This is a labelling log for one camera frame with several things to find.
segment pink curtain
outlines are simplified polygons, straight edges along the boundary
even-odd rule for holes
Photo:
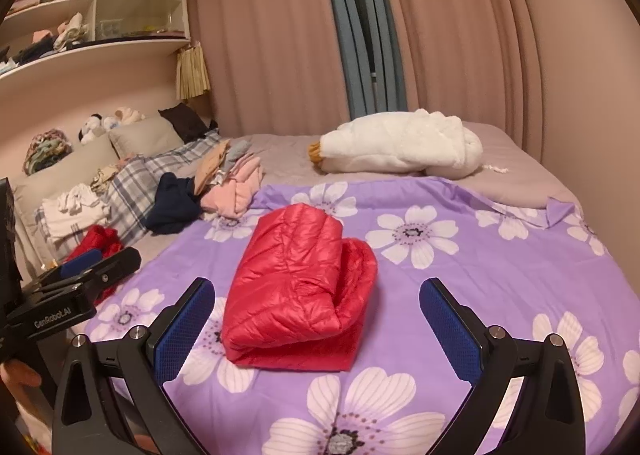
[[[189,0],[223,135],[314,135],[349,120],[331,0]]]
[[[542,82],[525,0],[390,0],[409,108],[485,122],[542,155]]]

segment blue textured pad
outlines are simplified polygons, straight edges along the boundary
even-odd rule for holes
[[[154,375],[159,385],[178,377],[178,372],[205,326],[215,303],[216,291],[213,284],[204,280],[156,346]]]
[[[73,260],[65,261],[60,267],[60,279],[71,278],[79,275],[85,269],[93,267],[102,259],[99,249],[89,249],[82,255],[78,255]]]
[[[420,309],[458,378],[474,385],[482,374],[480,348],[458,315],[429,280],[420,287]]]

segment purple floral blanket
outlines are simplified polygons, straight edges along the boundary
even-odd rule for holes
[[[239,369],[220,328],[226,294],[266,212],[306,202],[369,243],[379,276],[350,372]],[[199,220],[105,301],[92,340],[149,324],[197,276],[216,306],[180,375],[165,384],[190,428],[220,455],[422,455],[469,391],[418,306],[440,278],[485,324],[514,337],[566,341],[578,378],[588,454],[610,442],[640,383],[640,301],[570,204],[546,210],[495,204],[436,178],[267,186],[238,222]],[[522,381],[514,379],[479,453],[496,446]]]

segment metal screw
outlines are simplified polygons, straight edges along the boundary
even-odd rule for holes
[[[502,327],[499,327],[497,325],[492,325],[489,327],[489,334],[491,334],[492,338],[501,340],[503,337],[507,335],[507,332],[505,332],[505,330]]]
[[[146,327],[144,325],[136,325],[129,331],[129,336],[135,340],[139,340],[146,334]]]
[[[71,344],[75,347],[81,347],[86,342],[86,336],[84,334],[78,334],[71,340]]]
[[[551,334],[549,336],[549,341],[551,341],[551,344],[555,345],[556,347],[561,347],[562,345],[564,345],[562,336],[559,336],[558,334]]]

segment wall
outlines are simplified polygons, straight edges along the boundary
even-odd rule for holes
[[[624,0],[527,4],[543,78],[542,163],[581,200],[640,294],[640,25]]]
[[[20,170],[31,138],[60,128],[78,144],[78,131],[89,115],[113,115],[121,106],[145,114],[175,106],[175,56],[152,57],[87,72],[42,78],[28,90],[1,100],[0,176]]]

